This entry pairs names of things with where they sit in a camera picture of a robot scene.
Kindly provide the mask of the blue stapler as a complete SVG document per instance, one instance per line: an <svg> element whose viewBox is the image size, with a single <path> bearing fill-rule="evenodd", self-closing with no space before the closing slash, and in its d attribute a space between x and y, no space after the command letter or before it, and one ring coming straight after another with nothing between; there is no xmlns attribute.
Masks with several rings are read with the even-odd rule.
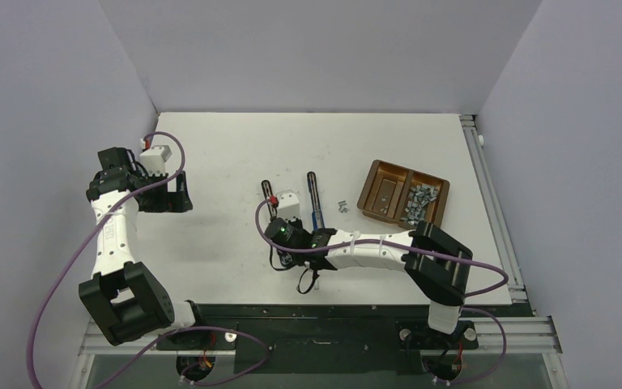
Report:
<svg viewBox="0 0 622 389"><path fill-rule="evenodd" d="M322 214L322 206L317 188L317 176L314 171L307 172L307 184L312 204L313 229L324 229L325 222Z"/></svg>

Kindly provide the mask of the black stapler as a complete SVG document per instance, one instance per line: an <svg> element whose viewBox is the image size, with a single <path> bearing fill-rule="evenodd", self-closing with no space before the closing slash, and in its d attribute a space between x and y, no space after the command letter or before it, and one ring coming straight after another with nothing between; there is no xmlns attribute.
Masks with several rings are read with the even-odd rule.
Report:
<svg viewBox="0 0 622 389"><path fill-rule="evenodd" d="M272 190L272 185L269 180L263 180L261 182L262 193L264 199L267 201L267 208L270 215L270 219L273 220L277 217L277 200Z"/></svg>

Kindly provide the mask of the grey staple strip cluster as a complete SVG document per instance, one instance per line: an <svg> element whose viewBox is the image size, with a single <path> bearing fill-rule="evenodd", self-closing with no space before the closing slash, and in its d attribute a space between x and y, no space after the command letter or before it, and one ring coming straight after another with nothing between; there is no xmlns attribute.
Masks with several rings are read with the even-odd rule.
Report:
<svg viewBox="0 0 622 389"><path fill-rule="evenodd" d="M345 214L345 213L349 212L349 207L348 207L348 204L347 204L346 200L339 201L338 205L339 205L339 212L340 213Z"/></svg>

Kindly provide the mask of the brown wooden tray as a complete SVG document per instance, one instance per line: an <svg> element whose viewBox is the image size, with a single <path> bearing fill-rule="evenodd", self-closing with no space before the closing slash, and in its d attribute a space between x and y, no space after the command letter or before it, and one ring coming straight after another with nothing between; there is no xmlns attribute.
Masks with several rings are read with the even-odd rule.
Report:
<svg viewBox="0 0 622 389"><path fill-rule="evenodd" d="M414 229L417 225L410 226L399 219L405 207L407 192L416 183L434 185L439 188L440 194L432 219L428 222L420 222L440 227L444 219L450 183L445 179L383 160L375 160L372 163L357 207L365 216L374 220L393 224L402 229Z"/></svg>

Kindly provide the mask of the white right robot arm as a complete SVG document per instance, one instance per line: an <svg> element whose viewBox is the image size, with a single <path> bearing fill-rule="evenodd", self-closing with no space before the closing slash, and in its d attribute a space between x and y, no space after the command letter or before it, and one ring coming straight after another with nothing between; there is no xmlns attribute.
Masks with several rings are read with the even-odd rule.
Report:
<svg viewBox="0 0 622 389"><path fill-rule="evenodd" d="M409 275L430 301L427 340L445 347L457 337L470 266L442 255L472 260L473 252L436 225L420 222L414 230L388 234L341 229L310 233L278 217L262 235L275 249L290 254L294 264L314 272L361 267Z"/></svg>

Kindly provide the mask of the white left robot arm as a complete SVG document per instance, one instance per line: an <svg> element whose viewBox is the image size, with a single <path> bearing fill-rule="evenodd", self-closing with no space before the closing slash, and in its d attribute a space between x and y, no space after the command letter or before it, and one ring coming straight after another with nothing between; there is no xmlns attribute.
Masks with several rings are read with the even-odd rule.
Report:
<svg viewBox="0 0 622 389"><path fill-rule="evenodd" d="M137 219L141 212L192 210L185 173L168 188L165 167L172 151L150 146L135 156L124 147L100 151L101 169L86 191L96 223L96 261L90 280L79 284L79 297L112 345L138 340L160 329L177 329L188 348L200 348L208 325L196 318L191 301L175 302L138 258Z"/></svg>

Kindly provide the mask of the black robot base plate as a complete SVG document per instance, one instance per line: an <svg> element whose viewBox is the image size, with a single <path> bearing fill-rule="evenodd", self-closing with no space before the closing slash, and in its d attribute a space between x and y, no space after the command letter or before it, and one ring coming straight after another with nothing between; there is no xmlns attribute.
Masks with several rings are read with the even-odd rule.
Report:
<svg viewBox="0 0 622 389"><path fill-rule="evenodd" d="M476 340L446 341L426 328L428 307L197 305L199 326L235 329L271 346L259 374L421 374L425 359L451 363Z"/></svg>

